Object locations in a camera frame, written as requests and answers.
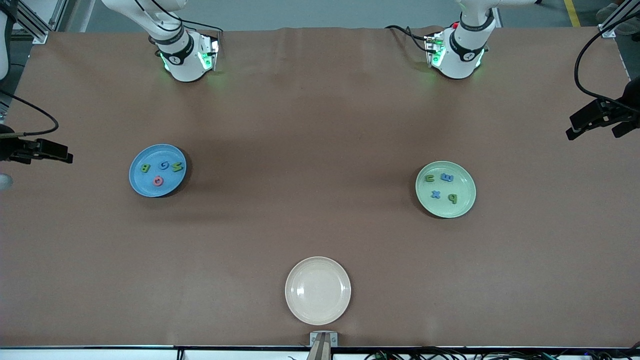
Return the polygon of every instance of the green led light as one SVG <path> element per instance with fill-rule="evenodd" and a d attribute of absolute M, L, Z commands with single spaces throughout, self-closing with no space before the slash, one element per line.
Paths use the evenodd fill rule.
<path fill-rule="evenodd" d="M 442 58 L 444 57 L 444 52 L 439 51 L 436 54 L 433 55 L 433 66 L 440 66 L 440 64 L 442 63 Z"/>
<path fill-rule="evenodd" d="M 478 61 L 476 63 L 476 67 L 480 66 L 480 61 L 482 61 L 482 55 L 484 55 L 484 49 L 480 52 L 480 55 L 478 55 Z"/>
<path fill-rule="evenodd" d="M 211 57 L 207 54 L 202 54 L 202 53 L 198 53 L 198 55 L 200 56 L 200 62 L 202 62 L 202 67 L 205 70 L 209 70 L 211 69 L 211 67 L 213 67 L 213 65 L 211 64 Z"/>
<path fill-rule="evenodd" d="M 169 65 L 166 63 L 166 60 L 164 58 L 164 55 L 162 55 L 162 53 L 160 53 L 160 59 L 162 59 L 162 62 L 164 63 L 164 69 L 167 71 L 171 71 L 169 70 Z"/>

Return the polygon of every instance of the brown paper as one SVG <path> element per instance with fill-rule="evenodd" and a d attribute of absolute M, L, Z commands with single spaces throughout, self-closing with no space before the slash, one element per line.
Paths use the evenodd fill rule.
<path fill-rule="evenodd" d="M 573 64 L 594 28 L 497 29 L 445 79 L 398 32 L 224 33 L 218 71 L 179 83 L 147 35 L 53 33 L 18 95 L 60 120 L 73 165 L 2 163 L 2 345 L 296 345 L 289 270 L 348 272 L 341 345 L 629 346 L 640 337 L 640 131 L 569 142 L 591 99 Z M 617 97 L 616 44 L 584 58 Z M 12 103 L 17 131 L 49 126 Z M 146 199 L 127 174 L 155 143 L 191 173 Z M 421 208 L 417 172 L 465 167 L 461 218 Z"/>

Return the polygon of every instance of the black cable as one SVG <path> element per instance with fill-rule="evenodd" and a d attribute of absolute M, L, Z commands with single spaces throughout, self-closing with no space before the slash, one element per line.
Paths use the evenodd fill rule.
<path fill-rule="evenodd" d="M 402 31 L 402 33 L 404 33 L 406 36 L 413 36 L 414 38 L 416 38 L 417 40 L 424 40 L 424 37 L 419 37 L 417 35 L 411 35 L 409 34 L 409 32 L 401 27 L 399 27 L 398 25 L 389 25 L 387 26 L 385 29 L 396 29 L 396 30 L 400 30 Z"/>
<path fill-rule="evenodd" d="M 398 354 L 397 352 L 390 352 L 389 354 L 393 355 L 398 360 L 404 360 L 404 358 L 400 356 L 400 354 Z"/>
<path fill-rule="evenodd" d="M 439 31 L 437 31 L 436 33 L 430 33 L 427 35 L 424 35 L 423 37 L 419 37 L 418 35 L 414 35 L 411 32 L 411 28 L 409 28 L 408 26 L 406 27 L 406 29 L 403 29 L 401 27 L 399 27 L 398 25 L 389 25 L 387 26 L 385 29 L 398 29 L 400 31 L 402 31 L 405 35 L 407 35 L 408 37 L 411 38 L 411 40 L 413 40 L 413 43 L 418 47 L 418 49 L 424 51 L 425 53 L 429 53 L 429 54 L 435 54 L 435 50 L 431 50 L 431 49 L 426 49 L 425 47 L 422 47 L 419 43 L 418 40 L 422 40 L 424 41 L 424 37 L 430 37 L 431 35 L 434 35 L 436 33 L 439 33 Z"/>
<path fill-rule="evenodd" d="M 51 121 L 53 121 L 54 125 L 49 130 L 35 131 L 34 133 L 24 133 L 24 134 L 22 134 L 22 136 L 38 136 L 38 135 L 49 134 L 49 133 L 54 132 L 55 130 L 58 130 L 60 125 L 58 124 L 58 121 L 56 120 L 56 118 L 51 116 L 51 114 L 47 113 L 46 111 L 44 111 L 43 109 L 39 108 L 38 106 L 35 106 L 34 104 L 31 104 L 27 100 L 21 99 L 20 97 L 17 97 L 16 95 L 13 95 L 13 94 L 11 94 L 9 92 L 6 92 L 6 91 L 0 89 L 0 93 L 5 94 L 5 95 L 7 95 L 8 97 L 10 97 L 10 98 L 12 98 L 14 100 L 20 101 L 22 104 L 28 105 L 28 106 L 38 110 L 40 113 L 42 113 L 42 115 L 45 115 L 46 117 L 51 119 Z"/>
<path fill-rule="evenodd" d="M 468 360 L 467 357 L 464 354 L 462 354 L 461 352 L 459 352 L 457 350 L 454 350 L 452 348 L 446 349 L 444 351 L 446 351 L 448 353 L 448 355 L 451 356 L 452 359 L 458 360 L 458 356 L 454 355 L 454 353 L 455 353 L 455 354 L 458 354 L 458 355 L 462 356 L 462 358 L 464 360 Z"/>
<path fill-rule="evenodd" d="M 157 3 L 156 0 L 151 0 L 152 3 L 154 3 L 160 10 L 162 10 L 165 14 L 169 15 L 170 17 L 176 19 L 176 20 L 180 20 L 181 22 L 186 22 L 187 24 L 193 24 L 193 25 L 200 25 L 200 26 L 204 26 L 205 28 L 211 28 L 211 29 L 216 29 L 218 31 L 220 31 L 221 33 L 224 32 L 224 30 L 222 30 L 221 28 L 217 27 L 217 26 L 212 26 L 212 25 L 207 25 L 207 24 L 202 24 L 201 22 L 195 22 L 195 21 L 189 21 L 189 20 L 184 20 L 179 16 L 175 16 L 174 14 L 166 11 L 160 4 Z"/>
<path fill-rule="evenodd" d="M 554 358 L 556 358 L 556 359 L 560 358 L 560 357 L 561 357 L 562 355 L 564 355 L 564 353 L 565 353 L 565 352 L 567 352 L 567 351 L 569 351 L 569 349 L 567 349 L 567 348 L 566 348 L 566 349 L 564 349 L 560 354 L 558 354 L 558 355 L 554 356 Z"/>
<path fill-rule="evenodd" d="M 433 347 L 430 348 L 433 352 L 435 352 L 438 356 L 442 356 L 445 360 L 448 360 L 447 355 L 451 356 L 451 360 L 459 360 L 457 356 L 451 353 L 450 349 Z"/>
<path fill-rule="evenodd" d="M 525 359 L 525 360 L 541 360 L 540 356 L 537 355 L 525 355 L 521 352 L 512 351 L 512 352 L 490 352 L 487 354 L 483 354 L 480 357 L 480 360 L 484 360 L 487 356 L 495 355 L 497 357 L 491 357 L 489 360 L 510 360 L 510 359 Z"/>
<path fill-rule="evenodd" d="M 633 358 L 632 358 L 632 357 L 630 357 L 629 355 L 622 354 L 619 350 L 616 350 L 616 358 L 617 358 L 617 359 L 621 359 L 621 358 L 623 358 L 623 357 L 626 357 L 626 358 L 627 358 L 627 360 L 633 360 Z"/>
<path fill-rule="evenodd" d="M 601 99 L 607 102 L 610 102 L 612 104 L 618 105 L 622 108 L 625 108 L 627 110 L 630 110 L 634 113 L 640 113 L 640 109 L 634 109 L 631 108 L 630 106 L 627 106 L 617 100 L 611 99 L 610 97 L 606 97 L 604 95 L 600 95 L 600 94 L 596 94 L 592 91 L 589 91 L 587 89 L 584 88 L 584 86 L 582 86 L 582 84 L 580 83 L 580 79 L 579 79 L 579 70 L 580 70 L 580 61 L 582 60 L 582 57 L 584 56 L 584 53 L 587 51 L 587 49 L 589 49 L 589 46 L 591 46 L 591 44 L 593 44 L 596 40 L 598 40 L 598 38 L 604 34 L 605 32 L 615 28 L 618 24 L 622 24 L 623 22 L 629 20 L 629 19 L 633 19 L 634 17 L 640 15 L 640 11 L 634 12 L 630 15 L 627 15 L 625 17 L 623 17 L 622 19 L 614 22 L 613 24 L 610 24 L 606 27 L 604 27 L 602 30 L 600 30 L 600 32 L 598 32 L 593 38 L 591 38 L 591 40 L 589 40 L 587 42 L 587 44 L 582 48 L 582 50 L 580 51 L 580 54 L 578 54 L 578 58 L 575 60 L 575 66 L 573 68 L 573 80 L 575 82 L 575 86 L 578 87 L 578 89 L 580 89 L 581 92 L 584 92 L 585 94 L 592 96 L 596 99 Z"/>
<path fill-rule="evenodd" d="M 136 4 L 138 4 L 138 7 L 140 8 L 140 10 L 142 10 L 142 12 L 143 12 L 143 13 L 145 13 L 145 14 L 147 14 L 147 15 L 148 15 L 148 12 L 145 10 L 145 8 L 143 8 L 143 7 L 142 7 L 142 5 L 140 5 L 140 2 L 139 2 L 138 0 L 133 0 L 133 1 L 135 1 L 135 2 L 136 2 Z M 177 28 L 175 28 L 175 29 L 166 29 L 166 28 L 163 28 L 162 26 L 160 26 L 160 25 L 158 25 L 158 24 L 156 24 L 156 26 L 157 26 L 158 28 L 161 28 L 162 30 L 172 32 L 172 31 L 177 31 L 177 30 L 179 30 L 179 29 L 180 29 L 180 27 L 182 27 L 182 23 L 180 23 L 180 24 L 178 25 L 178 27 L 177 27 Z"/>

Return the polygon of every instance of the plate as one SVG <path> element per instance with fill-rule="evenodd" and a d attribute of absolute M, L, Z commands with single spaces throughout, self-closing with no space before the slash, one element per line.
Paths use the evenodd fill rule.
<path fill-rule="evenodd" d="M 142 150 L 129 168 L 129 183 L 142 196 L 159 197 L 174 191 L 187 172 L 180 149 L 159 143 Z"/>
<path fill-rule="evenodd" d="M 436 161 L 422 168 L 418 174 L 415 193 L 430 213 L 442 218 L 457 218 L 474 205 L 476 184 L 460 165 Z"/>
<path fill-rule="evenodd" d="M 300 321 L 326 325 L 336 321 L 349 306 L 351 282 L 340 264 L 316 256 L 293 267 L 284 294 L 289 309 Z"/>

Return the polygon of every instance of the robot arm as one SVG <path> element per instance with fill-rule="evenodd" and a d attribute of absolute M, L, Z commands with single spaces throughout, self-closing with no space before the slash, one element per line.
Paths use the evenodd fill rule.
<path fill-rule="evenodd" d="M 201 78 L 215 66 L 218 39 L 188 31 L 173 13 L 187 0 L 102 0 L 111 10 L 140 25 L 160 49 L 165 69 L 179 81 Z"/>
<path fill-rule="evenodd" d="M 633 79 L 625 87 L 622 97 L 617 99 L 621 104 L 632 109 L 640 109 L 640 76 Z M 640 113 L 609 103 L 603 99 L 595 99 L 578 112 L 569 117 L 571 128 L 566 131 L 569 140 L 575 140 L 585 131 L 596 127 L 617 124 L 611 129 L 616 138 L 640 129 Z"/>
<path fill-rule="evenodd" d="M 434 34 L 427 49 L 428 62 L 443 75 L 463 79 L 471 75 L 484 54 L 484 46 L 495 29 L 491 8 L 533 4 L 535 0 L 456 0 L 462 7 L 460 22 Z"/>
<path fill-rule="evenodd" d="M 4 34 L 0 35 L 0 81 L 9 73 L 9 41 L 15 24 L 17 3 L 18 0 L 0 1 L 0 29 L 4 30 Z"/>

